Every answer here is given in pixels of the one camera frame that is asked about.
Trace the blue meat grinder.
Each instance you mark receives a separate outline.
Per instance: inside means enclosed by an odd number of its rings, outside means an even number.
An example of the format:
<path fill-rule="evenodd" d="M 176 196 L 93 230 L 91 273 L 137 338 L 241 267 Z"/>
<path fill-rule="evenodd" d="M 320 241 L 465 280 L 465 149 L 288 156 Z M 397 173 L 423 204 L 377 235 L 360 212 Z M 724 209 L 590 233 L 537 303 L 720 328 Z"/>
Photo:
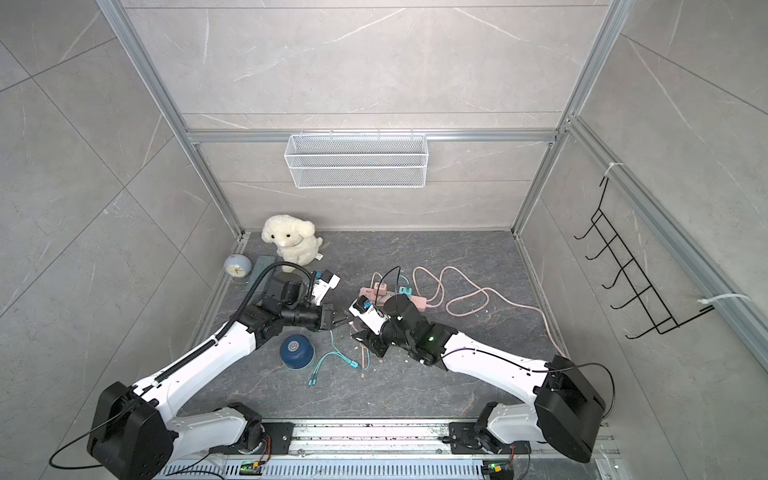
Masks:
<path fill-rule="evenodd" d="M 302 334 L 293 334 L 282 342 L 279 356 L 288 369 L 301 370 L 312 363 L 315 349 L 308 337 Z"/>

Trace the pink power strip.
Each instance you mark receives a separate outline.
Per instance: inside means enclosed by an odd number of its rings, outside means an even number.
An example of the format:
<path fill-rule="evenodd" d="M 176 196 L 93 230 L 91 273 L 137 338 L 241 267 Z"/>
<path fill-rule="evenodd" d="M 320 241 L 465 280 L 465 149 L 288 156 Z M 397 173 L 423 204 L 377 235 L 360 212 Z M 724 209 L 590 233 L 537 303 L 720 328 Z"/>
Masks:
<path fill-rule="evenodd" d="M 464 295 L 448 299 L 446 297 L 444 276 L 449 271 L 460 274 L 461 278 L 473 290 Z M 430 309 L 442 307 L 452 317 L 468 317 L 484 310 L 493 296 L 512 307 L 534 311 L 539 314 L 555 351 L 560 355 L 564 353 L 563 349 L 554 339 L 549 321 L 541 308 L 514 302 L 491 287 L 482 287 L 454 266 L 444 267 L 438 275 L 433 274 L 422 266 L 415 267 L 410 283 L 405 286 L 412 289 L 411 298 L 399 294 L 400 287 L 388 293 L 385 297 L 375 297 L 373 286 L 379 282 L 384 283 L 384 277 L 376 273 L 372 276 L 371 287 L 363 291 L 360 296 L 368 297 L 380 311 L 389 317 L 386 323 L 393 324 L 405 335 L 408 349 L 403 350 L 411 358 L 427 366 L 440 363 L 445 355 L 451 352 L 459 352 L 464 345 L 458 330 L 443 323 L 429 321 L 425 313 Z"/>

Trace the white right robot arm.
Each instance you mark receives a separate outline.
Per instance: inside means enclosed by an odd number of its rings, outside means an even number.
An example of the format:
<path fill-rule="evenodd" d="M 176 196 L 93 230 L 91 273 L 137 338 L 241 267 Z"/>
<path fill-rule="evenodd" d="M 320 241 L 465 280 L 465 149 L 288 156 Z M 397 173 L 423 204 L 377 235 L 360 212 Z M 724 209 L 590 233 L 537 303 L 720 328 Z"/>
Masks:
<path fill-rule="evenodd" d="M 354 339 L 377 357 L 399 347 L 424 366 L 479 379 L 517 398 L 513 405 L 490 402 L 484 407 L 470 449 L 500 454 L 516 442 L 535 442 L 573 461 L 591 460 L 606 402 L 570 359 L 529 359 L 483 344 L 427 320 L 404 294 L 383 306 L 360 296 L 349 311 L 362 323 Z"/>

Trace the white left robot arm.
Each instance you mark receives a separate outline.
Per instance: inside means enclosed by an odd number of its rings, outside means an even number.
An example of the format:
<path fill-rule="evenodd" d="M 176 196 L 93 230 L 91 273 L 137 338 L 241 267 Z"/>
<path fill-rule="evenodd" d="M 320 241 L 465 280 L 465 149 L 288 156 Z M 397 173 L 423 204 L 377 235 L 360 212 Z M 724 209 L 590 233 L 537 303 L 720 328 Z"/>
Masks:
<path fill-rule="evenodd" d="M 266 266 L 229 320 L 204 342 L 132 385 L 115 382 L 99 396 L 82 434 L 96 467 L 118 479 L 152 479 L 166 464 L 216 448 L 251 453 L 266 445 L 261 416 L 241 402 L 179 416 L 198 391 L 285 327 L 328 331 L 334 307 L 326 294 L 340 279 L 287 261 Z"/>

